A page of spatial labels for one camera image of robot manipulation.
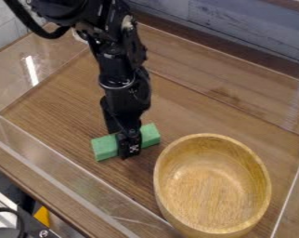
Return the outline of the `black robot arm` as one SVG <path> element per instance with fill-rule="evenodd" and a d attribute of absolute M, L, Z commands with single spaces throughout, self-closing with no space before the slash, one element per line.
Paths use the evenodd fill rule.
<path fill-rule="evenodd" d="M 148 48 L 124 0 L 3 0 L 27 29 L 45 39 L 74 31 L 86 42 L 98 65 L 100 100 L 105 125 L 114 137 L 116 156 L 140 154 L 141 115 L 150 106 Z"/>

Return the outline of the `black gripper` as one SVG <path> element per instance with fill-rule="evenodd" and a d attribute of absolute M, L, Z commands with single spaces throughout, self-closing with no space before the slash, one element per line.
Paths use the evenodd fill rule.
<path fill-rule="evenodd" d="M 140 67 L 132 73 L 132 78 L 101 75 L 98 84 L 105 92 L 100 107 L 108 133 L 118 132 L 114 136 L 117 155 L 121 159 L 128 159 L 141 152 L 142 136 L 136 130 L 141 126 L 141 115 L 150 106 L 149 73 Z"/>

